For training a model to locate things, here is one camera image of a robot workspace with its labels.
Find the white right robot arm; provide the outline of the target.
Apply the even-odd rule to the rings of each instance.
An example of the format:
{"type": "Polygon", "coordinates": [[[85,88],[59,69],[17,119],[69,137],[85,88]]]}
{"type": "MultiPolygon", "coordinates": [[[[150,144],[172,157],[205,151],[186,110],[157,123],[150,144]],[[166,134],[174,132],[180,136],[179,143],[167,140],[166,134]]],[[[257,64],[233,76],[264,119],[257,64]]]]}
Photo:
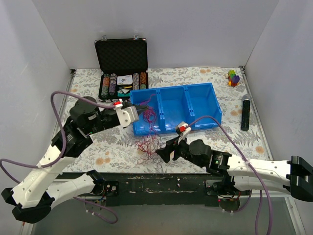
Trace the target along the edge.
{"type": "Polygon", "coordinates": [[[313,200],[313,168],[299,156],[288,161],[244,161],[228,152],[213,150],[202,140],[187,143],[179,138],[167,141],[156,153],[166,163],[182,157],[212,175],[222,176],[221,182],[210,186],[218,194],[267,189],[305,202],[313,200]]]}

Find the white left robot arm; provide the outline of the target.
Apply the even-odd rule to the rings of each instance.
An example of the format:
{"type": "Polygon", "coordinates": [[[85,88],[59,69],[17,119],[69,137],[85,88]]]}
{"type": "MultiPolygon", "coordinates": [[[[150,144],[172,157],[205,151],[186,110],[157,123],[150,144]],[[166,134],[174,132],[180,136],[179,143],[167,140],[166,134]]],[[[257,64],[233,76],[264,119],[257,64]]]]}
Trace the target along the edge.
{"type": "Polygon", "coordinates": [[[65,123],[57,119],[60,131],[52,139],[45,155],[36,165],[26,165],[32,170],[22,181],[1,192],[4,201],[13,206],[12,214],[18,221],[34,224],[69,199],[87,193],[94,196],[103,194],[107,183],[96,170],[62,184],[53,185],[53,182],[93,143],[92,134],[117,126],[126,128],[137,122],[139,115],[148,109],[147,105],[128,101],[102,105],[90,96],[65,94],[77,101],[65,123]]]}

